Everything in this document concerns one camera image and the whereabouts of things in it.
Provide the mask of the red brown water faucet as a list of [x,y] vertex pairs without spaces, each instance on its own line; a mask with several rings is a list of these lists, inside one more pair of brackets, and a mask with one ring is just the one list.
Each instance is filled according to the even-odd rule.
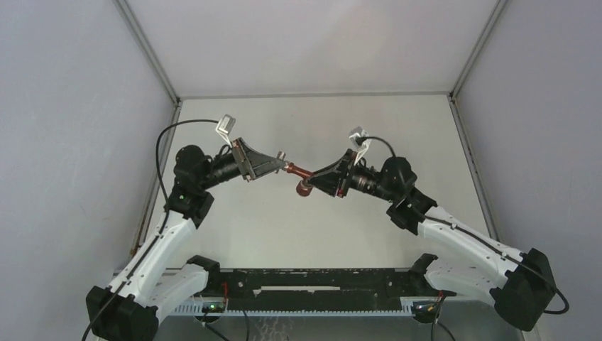
[[313,186],[308,183],[308,179],[314,175],[313,172],[298,167],[292,162],[287,163],[283,170],[300,178],[299,183],[295,187],[295,191],[300,197],[308,197],[311,194]]

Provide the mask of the silver metal tee fitting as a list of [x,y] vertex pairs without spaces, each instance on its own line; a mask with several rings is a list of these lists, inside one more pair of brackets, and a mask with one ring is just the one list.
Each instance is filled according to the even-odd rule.
[[275,158],[277,160],[277,165],[279,166],[279,168],[275,171],[275,174],[278,174],[280,171],[285,170],[285,167],[288,164],[288,162],[285,160],[286,153],[284,151],[279,151]]

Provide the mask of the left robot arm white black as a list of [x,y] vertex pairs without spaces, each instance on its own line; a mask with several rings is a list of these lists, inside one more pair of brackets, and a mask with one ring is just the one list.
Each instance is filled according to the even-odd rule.
[[199,228],[214,198],[209,189],[241,176],[247,181],[286,167],[276,157],[253,150],[242,138],[227,144],[228,153],[206,155],[199,146],[181,148],[175,157],[174,186],[156,228],[141,249],[106,287],[86,297],[89,325],[84,335],[104,340],[152,340],[164,319],[195,293],[217,294],[222,278],[213,261],[192,257],[172,277],[161,278],[175,252]]

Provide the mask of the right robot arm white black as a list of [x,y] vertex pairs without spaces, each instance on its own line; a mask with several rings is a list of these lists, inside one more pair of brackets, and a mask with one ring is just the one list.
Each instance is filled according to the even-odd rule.
[[548,257],[538,249],[521,251],[470,228],[418,190],[416,180],[406,158],[391,156],[376,170],[357,161],[355,152],[348,150],[302,184],[332,197],[357,190],[389,202],[386,214],[396,227],[441,244],[485,276],[480,281],[468,280],[428,266],[410,276],[416,294],[427,296],[437,289],[473,296],[493,306],[513,327],[533,330],[557,295]]

